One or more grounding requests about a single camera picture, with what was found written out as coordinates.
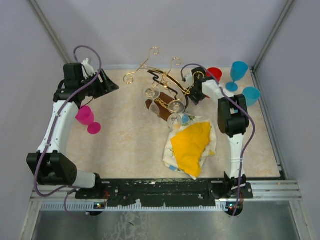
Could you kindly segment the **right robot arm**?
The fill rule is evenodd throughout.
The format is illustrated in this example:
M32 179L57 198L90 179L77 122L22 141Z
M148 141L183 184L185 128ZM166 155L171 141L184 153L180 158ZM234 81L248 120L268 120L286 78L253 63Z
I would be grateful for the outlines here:
M196 67L182 81L189 87L189 98L198 104L205 97L217 102L217 124L220 132L229 142L227 167L223 177L223 192L229 198L235 198L241 188L246 186L246 175L243 167L244 152L248 143L243 144L249 124L256 130L254 121L248 114L246 98L228 91L213 76L206 76L207 70Z

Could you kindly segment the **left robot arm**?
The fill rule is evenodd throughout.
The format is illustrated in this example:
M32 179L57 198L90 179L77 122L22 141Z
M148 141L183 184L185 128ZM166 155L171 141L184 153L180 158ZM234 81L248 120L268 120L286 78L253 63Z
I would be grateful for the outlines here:
M73 186L86 188L91 197L103 195L104 186L96 181L96 174L78 170L67 158L67 143L82 102L87 97L98 99L119 89L104 70L94 70L90 60L67 63L63 67L64 80L53 96L53 111L44 139L35 153L28 154L27 165L45 186Z

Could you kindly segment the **blue wine glass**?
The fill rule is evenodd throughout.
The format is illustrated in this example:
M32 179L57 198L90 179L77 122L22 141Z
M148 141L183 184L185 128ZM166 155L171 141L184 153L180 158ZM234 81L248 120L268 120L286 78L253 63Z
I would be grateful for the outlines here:
M230 77L232 79L231 82L226 84L226 89L230 92L235 92L238 90L237 82L240 81L247 73L249 67L243 61L236 61L232 64L230 70Z
M253 106L261 97L261 92L253 86L244 88L242 94L245 97L246 105L248 107Z

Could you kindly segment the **pink wine glass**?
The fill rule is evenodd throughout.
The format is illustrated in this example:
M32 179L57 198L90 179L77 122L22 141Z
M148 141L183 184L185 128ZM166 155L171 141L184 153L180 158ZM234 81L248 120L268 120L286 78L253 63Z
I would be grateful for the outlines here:
M75 119L82 125L87 126L87 131L91 135L98 134L101 131L101 124L95 122L95 115L89 106L82 106Z

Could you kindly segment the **red wine glass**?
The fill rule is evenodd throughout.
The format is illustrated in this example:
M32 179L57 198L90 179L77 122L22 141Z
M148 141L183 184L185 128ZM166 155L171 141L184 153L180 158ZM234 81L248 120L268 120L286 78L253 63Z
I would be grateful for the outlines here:
M210 67L206 71L206 76L211 79L213 79L213 77L215 77L215 79L217 80L218 83L220 82L222 75L223 75L223 72L219 68L216 68L216 67Z

